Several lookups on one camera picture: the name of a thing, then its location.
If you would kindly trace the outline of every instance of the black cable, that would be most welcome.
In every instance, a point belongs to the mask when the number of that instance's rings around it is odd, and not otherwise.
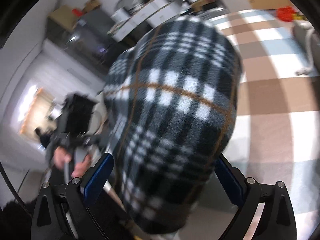
[[[23,200],[19,197],[18,193],[16,192],[16,190],[14,189],[14,187],[12,186],[7,173],[5,172],[2,163],[0,161],[0,173],[5,181],[5,183],[7,184],[9,190],[11,191],[12,195],[15,197],[15,199],[17,200],[17,202],[19,203],[19,205],[23,208],[23,210],[28,214],[29,217],[32,218],[32,214],[29,212],[29,210],[26,208],[25,203],[23,202]]]

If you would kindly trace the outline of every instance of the blue gripper pad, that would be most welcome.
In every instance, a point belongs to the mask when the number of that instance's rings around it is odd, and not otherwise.
[[[112,172],[114,165],[113,157],[109,153],[102,155],[94,167],[89,168],[82,177],[80,191],[84,197],[84,206],[88,207],[94,204],[104,184]]]

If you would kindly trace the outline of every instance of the metal screw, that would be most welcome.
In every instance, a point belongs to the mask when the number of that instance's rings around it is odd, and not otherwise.
[[[42,184],[42,187],[47,188],[47,187],[49,187],[49,185],[50,185],[50,183],[46,181],[44,184]]]
[[[282,181],[278,181],[278,183],[277,183],[277,184],[278,184],[278,186],[279,186],[279,187],[284,187],[284,186],[285,186],[285,185],[284,185],[284,183],[283,183]]]
[[[72,179],[72,184],[78,184],[79,182],[80,182],[80,179],[79,178],[74,178],[74,179]]]
[[[255,184],[256,183],[256,180],[254,179],[254,178],[247,178],[247,182],[249,183],[249,184]]]

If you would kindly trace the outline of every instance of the plaid cushion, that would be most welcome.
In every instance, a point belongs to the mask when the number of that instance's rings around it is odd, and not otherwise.
[[[113,187],[147,233],[184,226],[235,125],[240,58],[213,25],[179,17],[110,69]]]

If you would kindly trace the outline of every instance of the bright light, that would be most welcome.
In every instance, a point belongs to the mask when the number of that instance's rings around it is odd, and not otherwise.
[[[26,113],[30,107],[30,104],[33,101],[33,97],[37,91],[38,89],[36,86],[32,86],[29,88],[28,94],[24,97],[23,102],[19,107],[19,117],[18,117],[19,122],[25,118]]]

